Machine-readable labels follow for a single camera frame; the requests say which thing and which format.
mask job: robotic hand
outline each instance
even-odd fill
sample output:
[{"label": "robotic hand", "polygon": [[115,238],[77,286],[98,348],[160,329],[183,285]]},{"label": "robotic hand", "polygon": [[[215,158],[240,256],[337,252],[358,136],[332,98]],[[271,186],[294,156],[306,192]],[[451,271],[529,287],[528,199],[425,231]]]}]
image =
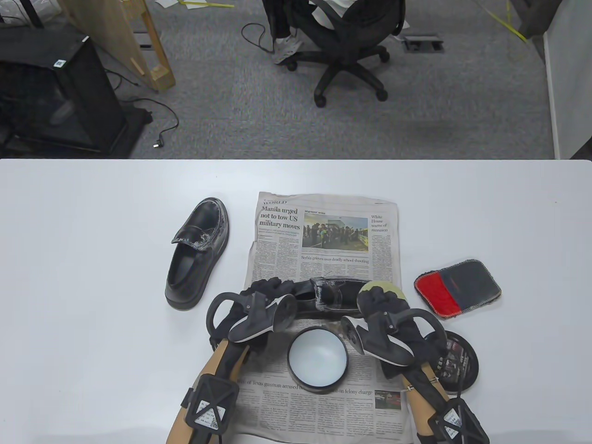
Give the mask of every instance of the robotic hand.
[{"label": "robotic hand", "polygon": [[[239,392],[236,381],[249,351],[263,351],[269,333],[285,330],[296,317],[359,316],[356,297],[364,284],[342,277],[296,283],[272,278],[240,294],[216,296],[206,315],[214,354],[181,402],[166,444],[212,444],[229,425]],[[214,315],[224,301],[233,305],[216,327]]]},{"label": "robotic hand", "polygon": [[[488,444],[489,438],[463,399],[449,399],[433,368],[446,354],[446,332],[426,310],[410,308],[400,289],[387,282],[369,282],[358,295],[363,319],[342,318],[352,346],[381,361],[387,378],[403,375],[417,435],[422,444]],[[423,318],[436,332],[423,338],[414,318]]]}]

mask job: chair base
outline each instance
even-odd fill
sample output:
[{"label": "chair base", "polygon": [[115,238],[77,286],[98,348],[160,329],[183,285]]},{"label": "chair base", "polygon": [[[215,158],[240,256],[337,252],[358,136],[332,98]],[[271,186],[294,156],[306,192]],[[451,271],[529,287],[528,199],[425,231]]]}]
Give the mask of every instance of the chair base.
[{"label": "chair base", "polygon": [[[375,46],[373,48],[362,50],[358,60],[366,59],[367,57],[372,56],[379,56],[380,61],[383,63],[387,63],[390,58],[390,54],[384,46]],[[376,91],[376,98],[379,101],[384,102],[388,98],[388,93],[384,89],[382,82],[358,62],[347,65],[335,60],[327,53],[322,51],[302,51],[294,54],[291,57],[288,57],[282,63],[280,63],[280,65],[285,66],[289,71],[296,71],[298,62],[313,62],[328,65],[327,69],[323,73],[323,76],[319,80],[317,87],[314,89],[314,103],[319,108],[323,108],[327,104],[327,99],[323,93],[333,78],[340,71],[347,71],[373,87],[374,91]]]}]

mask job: office chair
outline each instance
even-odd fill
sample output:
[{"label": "office chair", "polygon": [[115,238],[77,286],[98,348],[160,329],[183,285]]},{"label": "office chair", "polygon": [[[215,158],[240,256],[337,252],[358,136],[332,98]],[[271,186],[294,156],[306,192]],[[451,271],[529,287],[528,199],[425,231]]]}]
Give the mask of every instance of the office chair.
[{"label": "office chair", "polygon": [[327,99],[323,95],[331,80],[340,71],[347,71],[362,79],[376,91],[384,102],[388,93],[384,85],[358,60],[379,56],[387,63],[387,49],[379,43],[390,34],[398,35],[405,22],[405,0],[357,0],[342,17],[324,0],[311,0],[327,15],[334,30],[320,25],[313,17],[308,0],[291,0],[285,12],[291,27],[301,30],[321,48],[321,51],[303,51],[284,60],[289,71],[295,71],[298,62],[323,63],[329,67],[314,90],[314,103],[323,108]]}]

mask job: person's leg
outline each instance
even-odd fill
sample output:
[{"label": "person's leg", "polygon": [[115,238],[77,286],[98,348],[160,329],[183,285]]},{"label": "person's leg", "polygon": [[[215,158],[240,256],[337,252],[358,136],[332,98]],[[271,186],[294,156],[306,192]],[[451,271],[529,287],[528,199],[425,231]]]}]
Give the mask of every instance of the person's leg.
[{"label": "person's leg", "polygon": [[263,8],[267,14],[269,28],[274,37],[274,63],[283,62],[296,54],[302,46],[302,41],[290,33],[290,25],[284,11],[284,0],[263,0]]}]

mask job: yellow sponge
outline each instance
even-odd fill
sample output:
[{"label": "yellow sponge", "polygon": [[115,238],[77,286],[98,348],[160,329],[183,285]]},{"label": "yellow sponge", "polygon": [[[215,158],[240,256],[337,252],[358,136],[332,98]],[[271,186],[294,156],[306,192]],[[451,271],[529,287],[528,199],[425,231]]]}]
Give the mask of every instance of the yellow sponge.
[{"label": "yellow sponge", "polygon": [[404,301],[407,300],[403,294],[403,290],[401,290],[392,282],[387,281],[370,281],[360,289],[360,292],[370,290],[372,287],[381,287],[384,292],[392,291],[399,299],[403,299]]}]

